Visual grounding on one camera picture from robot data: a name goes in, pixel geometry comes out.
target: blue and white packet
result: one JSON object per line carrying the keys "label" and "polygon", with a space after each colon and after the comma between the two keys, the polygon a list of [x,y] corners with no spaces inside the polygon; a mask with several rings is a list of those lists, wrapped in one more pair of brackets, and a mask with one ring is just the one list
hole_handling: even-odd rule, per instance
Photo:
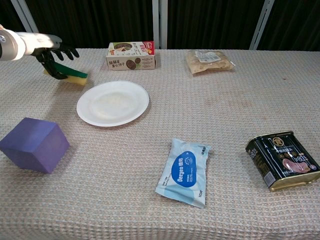
{"label": "blue and white packet", "polygon": [[155,192],[199,208],[206,202],[206,163],[211,146],[172,139]]}

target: canned meat tin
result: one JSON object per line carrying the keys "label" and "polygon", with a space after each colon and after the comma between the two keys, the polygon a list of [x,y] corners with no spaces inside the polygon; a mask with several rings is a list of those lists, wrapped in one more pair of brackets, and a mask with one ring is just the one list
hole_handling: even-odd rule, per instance
{"label": "canned meat tin", "polygon": [[260,135],[245,147],[270,191],[310,184],[320,167],[293,131]]}

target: black curtain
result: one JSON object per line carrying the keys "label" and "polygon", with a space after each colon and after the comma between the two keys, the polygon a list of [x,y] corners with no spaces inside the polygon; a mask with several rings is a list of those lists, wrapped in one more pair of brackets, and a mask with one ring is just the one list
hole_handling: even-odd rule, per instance
{"label": "black curtain", "polygon": [[76,48],[152,41],[152,0],[25,0],[40,33]]}
{"label": "black curtain", "polygon": [[320,51],[320,0],[276,0],[258,50]]}
{"label": "black curtain", "polygon": [[0,24],[14,32],[26,31],[10,0],[0,0]]}
{"label": "black curtain", "polygon": [[169,0],[168,49],[249,49],[264,0]]}

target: white plate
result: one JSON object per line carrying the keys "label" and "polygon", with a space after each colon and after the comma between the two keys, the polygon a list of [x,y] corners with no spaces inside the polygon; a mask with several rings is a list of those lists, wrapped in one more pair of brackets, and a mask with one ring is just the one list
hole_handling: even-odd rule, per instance
{"label": "white plate", "polygon": [[131,81],[110,81],[85,92],[76,105],[79,117],[100,127],[129,123],[148,107],[149,95]]}

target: purple cube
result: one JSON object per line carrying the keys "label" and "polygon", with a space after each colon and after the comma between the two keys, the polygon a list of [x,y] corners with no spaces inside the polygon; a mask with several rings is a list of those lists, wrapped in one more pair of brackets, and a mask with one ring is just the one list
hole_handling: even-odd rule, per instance
{"label": "purple cube", "polygon": [[25,117],[0,141],[0,150],[18,167],[50,174],[69,147],[58,124]]}

